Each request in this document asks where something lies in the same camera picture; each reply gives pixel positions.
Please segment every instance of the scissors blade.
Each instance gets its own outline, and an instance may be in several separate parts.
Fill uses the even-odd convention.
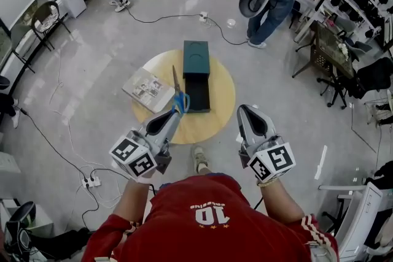
[[[172,66],[172,71],[173,71],[174,89],[176,92],[180,92],[180,85],[179,85],[179,81],[177,80],[177,74],[174,66]]]

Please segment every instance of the bracelet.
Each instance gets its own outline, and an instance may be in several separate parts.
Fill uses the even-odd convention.
[[[261,181],[257,181],[257,186],[259,187],[259,188],[265,188],[265,187],[267,187],[267,186],[269,186],[269,185],[271,185],[273,182],[275,182],[277,180],[277,178],[274,178],[273,180],[271,180],[271,181],[268,181],[268,182],[266,182],[266,183],[262,183]]]
[[[152,179],[151,178],[146,178],[146,177],[138,177],[136,179],[137,183],[143,183],[145,185],[150,185],[152,183]]]

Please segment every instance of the person in red shirt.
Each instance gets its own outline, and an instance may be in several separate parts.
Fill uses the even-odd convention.
[[[192,156],[197,175],[161,187],[142,225],[149,184],[130,180],[82,262],[338,261],[334,237],[278,179],[259,183],[266,216],[250,207],[235,179],[209,170],[201,147]]]

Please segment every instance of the scissors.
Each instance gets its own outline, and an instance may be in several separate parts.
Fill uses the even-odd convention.
[[[183,115],[184,113],[187,113],[190,108],[190,96],[188,94],[183,93],[180,90],[180,85],[179,81],[177,80],[177,74],[174,66],[172,66],[172,71],[173,71],[173,80],[174,80],[174,90],[175,90],[175,95],[174,95],[174,104],[172,105],[172,112],[174,112],[176,106],[180,110],[180,114]]]

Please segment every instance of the dark green box lid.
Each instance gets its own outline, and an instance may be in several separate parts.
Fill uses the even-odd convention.
[[[184,41],[183,78],[187,74],[210,74],[208,42]]]

